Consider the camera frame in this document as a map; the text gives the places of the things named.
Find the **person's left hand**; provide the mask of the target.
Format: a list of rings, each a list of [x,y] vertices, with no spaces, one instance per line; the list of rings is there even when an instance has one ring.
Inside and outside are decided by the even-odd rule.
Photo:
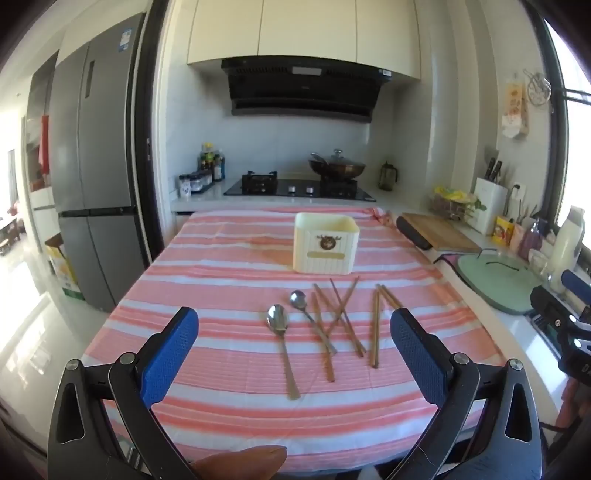
[[[287,459],[287,448],[264,445],[242,451],[224,452],[193,461],[190,468],[201,479],[272,479]]]

